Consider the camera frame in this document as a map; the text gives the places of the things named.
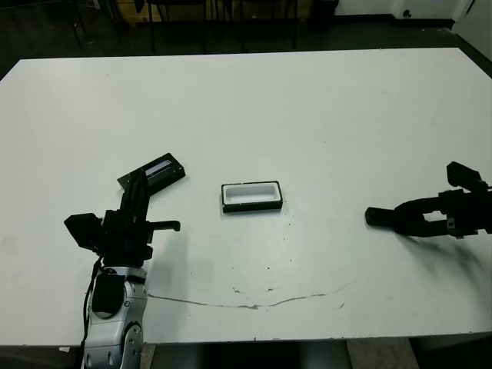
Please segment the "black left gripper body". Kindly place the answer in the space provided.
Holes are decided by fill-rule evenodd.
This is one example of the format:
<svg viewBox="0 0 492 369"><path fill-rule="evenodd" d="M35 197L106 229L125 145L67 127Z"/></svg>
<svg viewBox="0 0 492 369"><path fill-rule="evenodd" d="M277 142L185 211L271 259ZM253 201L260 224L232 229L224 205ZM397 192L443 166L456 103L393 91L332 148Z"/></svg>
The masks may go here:
<svg viewBox="0 0 492 369"><path fill-rule="evenodd" d="M147 220L147 210L116 210L105 213L103 220L103 264L106 267L141 268L152 258L150 246L155 231L180 231L179 221Z"/></svg>

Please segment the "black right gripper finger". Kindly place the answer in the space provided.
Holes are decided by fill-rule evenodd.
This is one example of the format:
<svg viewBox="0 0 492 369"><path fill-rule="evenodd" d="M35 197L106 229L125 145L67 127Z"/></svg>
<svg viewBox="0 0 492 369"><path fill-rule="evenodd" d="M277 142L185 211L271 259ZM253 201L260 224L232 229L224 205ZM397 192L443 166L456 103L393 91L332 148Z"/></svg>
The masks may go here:
<svg viewBox="0 0 492 369"><path fill-rule="evenodd" d="M397 224L394 231L412 237L436 237L448 234L447 221L411 221Z"/></svg>
<svg viewBox="0 0 492 369"><path fill-rule="evenodd" d="M447 203L448 200L444 197L419 198L399 204L394 211L399 215L429 214L434 211L442 211Z"/></svg>

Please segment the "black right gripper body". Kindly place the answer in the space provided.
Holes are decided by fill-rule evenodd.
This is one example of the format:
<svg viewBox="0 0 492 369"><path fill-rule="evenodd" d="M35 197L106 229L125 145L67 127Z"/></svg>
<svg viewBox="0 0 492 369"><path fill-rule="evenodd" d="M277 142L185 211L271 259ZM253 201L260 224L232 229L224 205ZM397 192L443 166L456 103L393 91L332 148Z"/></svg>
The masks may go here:
<svg viewBox="0 0 492 369"><path fill-rule="evenodd" d="M447 231L455 238L491 234L491 189L465 192L449 190L438 195L439 211L446 216Z"/></svg>

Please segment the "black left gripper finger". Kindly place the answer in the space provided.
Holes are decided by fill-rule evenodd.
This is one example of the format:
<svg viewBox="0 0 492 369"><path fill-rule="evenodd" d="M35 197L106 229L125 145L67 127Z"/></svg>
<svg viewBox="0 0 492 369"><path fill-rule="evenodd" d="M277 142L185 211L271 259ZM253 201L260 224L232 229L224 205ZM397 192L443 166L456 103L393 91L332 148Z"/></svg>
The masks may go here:
<svg viewBox="0 0 492 369"><path fill-rule="evenodd" d="M141 214L142 172L136 172L130 177L127 188L121 199L121 210L130 215Z"/></svg>
<svg viewBox="0 0 492 369"><path fill-rule="evenodd" d="M149 194L148 179L143 171L139 171L133 178L132 185L132 210L137 218L145 218L148 211Z"/></svg>

